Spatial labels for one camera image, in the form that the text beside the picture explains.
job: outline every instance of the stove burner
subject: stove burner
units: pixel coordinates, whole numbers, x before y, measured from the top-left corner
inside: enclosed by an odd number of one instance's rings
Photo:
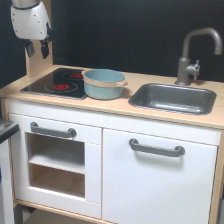
[[[76,90],[78,86],[74,83],[48,83],[44,88],[49,92],[65,93]]]
[[[81,72],[66,72],[62,75],[63,78],[67,79],[67,80],[82,80],[83,79],[83,75]]]
[[[66,89],[69,89],[69,85],[68,84],[56,84],[53,86],[53,89],[66,90]]]
[[[83,75],[81,73],[71,74],[70,77],[73,79],[83,79]]]

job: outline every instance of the cabinet door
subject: cabinet door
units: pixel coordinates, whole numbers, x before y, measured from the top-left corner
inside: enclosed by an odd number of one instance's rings
[[[20,126],[11,138],[15,198],[101,218],[101,129],[13,114],[9,118]],[[71,129],[76,135],[63,137]]]
[[[130,139],[168,157],[131,149]],[[207,224],[217,147],[114,130],[103,133],[103,219],[119,224]]]

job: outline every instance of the oven window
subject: oven window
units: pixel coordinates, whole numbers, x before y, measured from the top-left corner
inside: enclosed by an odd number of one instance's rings
[[[85,198],[85,144],[26,133],[30,186]]]

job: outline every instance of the red burner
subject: red burner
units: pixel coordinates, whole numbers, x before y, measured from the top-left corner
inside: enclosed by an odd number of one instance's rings
[[[73,79],[83,79],[83,75],[81,73],[73,73],[70,77]]]
[[[67,84],[56,84],[53,86],[55,90],[66,90],[69,89],[69,85]]]

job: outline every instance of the pot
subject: pot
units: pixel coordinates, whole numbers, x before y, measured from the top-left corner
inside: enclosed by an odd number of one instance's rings
[[[121,72],[109,69],[95,69],[83,73],[85,93],[98,100],[119,98],[127,85]]]

